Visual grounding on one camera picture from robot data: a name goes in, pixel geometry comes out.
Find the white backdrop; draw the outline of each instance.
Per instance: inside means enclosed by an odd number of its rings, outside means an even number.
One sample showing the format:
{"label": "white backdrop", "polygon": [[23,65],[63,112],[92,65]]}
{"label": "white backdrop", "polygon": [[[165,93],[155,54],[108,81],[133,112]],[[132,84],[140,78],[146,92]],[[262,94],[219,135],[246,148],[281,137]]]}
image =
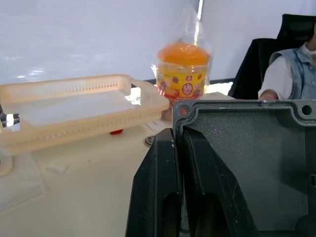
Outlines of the white backdrop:
{"label": "white backdrop", "polygon": [[0,84],[116,73],[153,79],[151,59],[185,3],[0,0]]}
{"label": "white backdrop", "polygon": [[316,15],[316,1],[204,0],[201,21],[214,50],[210,79],[234,78],[251,41],[276,38],[285,13]]}

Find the white shirt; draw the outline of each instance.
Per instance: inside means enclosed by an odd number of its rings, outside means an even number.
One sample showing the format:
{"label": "white shirt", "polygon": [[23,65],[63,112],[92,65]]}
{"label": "white shirt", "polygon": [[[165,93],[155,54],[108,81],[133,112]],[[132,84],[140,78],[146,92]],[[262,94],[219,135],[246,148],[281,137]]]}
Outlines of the white shirt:
{"label": "white shirt", "polygon": [[[309,51],[305,44],[302,51],[308,56],[316,55],[316,51]],[[291,64],[284,56],[278,57],[268,67],[261,89],[258,91],[258,98],[266,90],[274,91],[280,100],[286,100],[292,93],[293,71]]]}

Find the orange lid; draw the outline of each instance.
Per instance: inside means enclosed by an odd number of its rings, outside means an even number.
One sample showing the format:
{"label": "orange lid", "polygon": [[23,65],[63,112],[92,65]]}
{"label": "orange lid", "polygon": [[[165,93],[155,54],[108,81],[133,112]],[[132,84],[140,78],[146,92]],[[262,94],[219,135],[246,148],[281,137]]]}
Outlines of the orange lid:
{"label": "orange lid", "polygon": [[210,55],[202,48],[189,43],[174,43],[158,53],[158,58],[166,63],[181,65],[206,65]]}

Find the person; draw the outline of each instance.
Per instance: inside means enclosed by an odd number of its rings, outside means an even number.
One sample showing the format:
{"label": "person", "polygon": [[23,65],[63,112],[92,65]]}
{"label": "person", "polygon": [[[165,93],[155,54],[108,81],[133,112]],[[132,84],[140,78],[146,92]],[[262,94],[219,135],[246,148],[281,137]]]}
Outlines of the person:
{"label": "person", "polygon": [[258,97],[260,100],[316,99],[316,17],[303,46],[271,55]]}

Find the person's hand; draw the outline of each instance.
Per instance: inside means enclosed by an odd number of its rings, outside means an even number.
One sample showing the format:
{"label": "person's hand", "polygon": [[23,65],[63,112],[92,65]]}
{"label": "person's hand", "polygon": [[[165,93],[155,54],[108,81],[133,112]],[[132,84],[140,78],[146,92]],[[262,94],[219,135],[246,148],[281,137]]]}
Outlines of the person's hand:
{"label": "person's hand", "polygon": [[277,100],[277,94],[272,90],[266,90],[263,92],[259,98],[259,100]]}

